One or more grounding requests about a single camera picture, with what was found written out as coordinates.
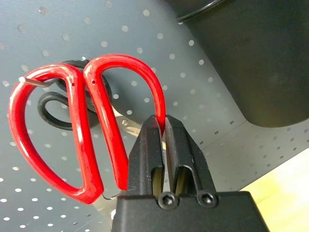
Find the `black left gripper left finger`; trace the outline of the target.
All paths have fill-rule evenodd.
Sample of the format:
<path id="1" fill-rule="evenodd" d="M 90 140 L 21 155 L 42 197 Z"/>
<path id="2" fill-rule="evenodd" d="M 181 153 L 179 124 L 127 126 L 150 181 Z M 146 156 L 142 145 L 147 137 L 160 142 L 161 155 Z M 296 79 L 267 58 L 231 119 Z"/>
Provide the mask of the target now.
<path id="1" fill-rule="evenodd" d="M 158 196 L 163 191 L 165 165 L 162 135 L 154 115 L 142 124 L 129 154 L 128 196 Z"/>

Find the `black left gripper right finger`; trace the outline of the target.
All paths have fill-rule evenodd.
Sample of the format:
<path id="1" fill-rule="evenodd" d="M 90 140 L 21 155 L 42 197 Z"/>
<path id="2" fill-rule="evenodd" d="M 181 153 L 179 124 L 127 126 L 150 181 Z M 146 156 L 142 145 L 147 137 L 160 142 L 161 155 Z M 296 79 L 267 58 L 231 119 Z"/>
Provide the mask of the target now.
<path id="1" fill-rule="evenodd" d="M 208 164 L 184 124 L 166 116 L 166 156 L 170 190 L 177 195 L 216 194 Z"/>

